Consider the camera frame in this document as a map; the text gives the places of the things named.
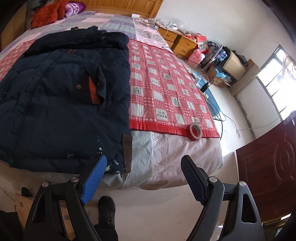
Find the black pants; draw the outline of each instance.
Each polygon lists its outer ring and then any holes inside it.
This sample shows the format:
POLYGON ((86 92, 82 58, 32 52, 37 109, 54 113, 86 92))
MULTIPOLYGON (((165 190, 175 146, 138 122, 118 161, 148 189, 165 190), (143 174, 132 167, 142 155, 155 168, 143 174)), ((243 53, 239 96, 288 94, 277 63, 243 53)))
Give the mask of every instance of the black pants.
POLYGON ((102 241, 118 241, 117 232, 112 224, 97 224, 94 229, 102 241))
MULTIPOLYGON (((112 224, 97 224, 94 229, 102 241, 118 241, 118 235, 112 224)), ((22 236, 22 225, 17 213, 6 213, 0 210, 0 241, 22 241, 22 236)))

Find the red garment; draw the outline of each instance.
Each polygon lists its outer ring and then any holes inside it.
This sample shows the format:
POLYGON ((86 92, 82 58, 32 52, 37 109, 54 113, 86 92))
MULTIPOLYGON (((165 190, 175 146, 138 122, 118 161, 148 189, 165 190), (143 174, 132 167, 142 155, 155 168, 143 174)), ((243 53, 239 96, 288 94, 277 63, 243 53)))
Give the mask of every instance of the red garment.
POLYGON ((31 28, 38 28, 64 18, 66 4, 70 0, 59 0, 42 7, 32 18, 31 28))

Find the door handle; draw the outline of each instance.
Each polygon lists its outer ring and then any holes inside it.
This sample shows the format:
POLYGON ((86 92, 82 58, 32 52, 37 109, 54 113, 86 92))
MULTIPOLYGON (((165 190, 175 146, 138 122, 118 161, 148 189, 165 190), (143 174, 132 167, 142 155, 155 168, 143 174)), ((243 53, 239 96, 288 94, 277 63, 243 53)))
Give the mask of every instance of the door handle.
POLYGON ((290 116, 284 120, 284 125, 288 124, 290 121, 292 121, 292 124, 295 125, 294 118, 295 118, 295 113, 292 112, 290 116))

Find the window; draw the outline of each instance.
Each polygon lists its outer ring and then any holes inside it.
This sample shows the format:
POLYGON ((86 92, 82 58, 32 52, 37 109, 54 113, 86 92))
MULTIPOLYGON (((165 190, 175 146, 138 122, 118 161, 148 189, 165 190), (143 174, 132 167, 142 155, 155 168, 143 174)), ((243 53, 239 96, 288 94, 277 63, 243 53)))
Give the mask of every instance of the window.
POLYGON ((282 46, 263 65, 258 78, 283 120, 296 110, 296 62, 282 46))

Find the drawer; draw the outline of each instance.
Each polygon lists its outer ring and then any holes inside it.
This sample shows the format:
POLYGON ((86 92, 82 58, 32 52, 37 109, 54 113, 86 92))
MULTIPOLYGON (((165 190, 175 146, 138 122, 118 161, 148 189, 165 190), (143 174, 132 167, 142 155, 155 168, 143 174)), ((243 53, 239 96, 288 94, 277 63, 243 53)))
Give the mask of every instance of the drawer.
POLYGON ((186 38, 183 38, 183 37, 179 40, 179 42, 177 44, 179 44, 191 51, 193 51, 197 45, 197 43, 194 43, 194 42, 192 42, 186 38))
POLYGON ((165 41, 168 43, 168 46, 171 48, 172 45, 173 45, 173 42, 170 42, 170 41, 168 41, 168 40, 165 40, 165 41))
POLYGON ((168 40, 170 42, 174 42, 176 37, 178 36, 177 34, 171 32, 171 31, 168 31, 166 29, 163 29, 163 28, 158 28, 158 31, 160 33, 160 35, 165 39, 165 40, 168 40))
POLYGON ((184 57, 186 57, 186 58, 189 58, 190 57, 190 55, 192 54, 192 51, 191 50, 189 50, 189 49, 187 49, 187 48, 184 48, 183 46, 181 46, 181 45, 179 45, 179 44, 177 44, 176 46, 175 46, 175 48, 174 48, 174 53, 176 54, 181 54, 181 55, 183 55, 184 57))

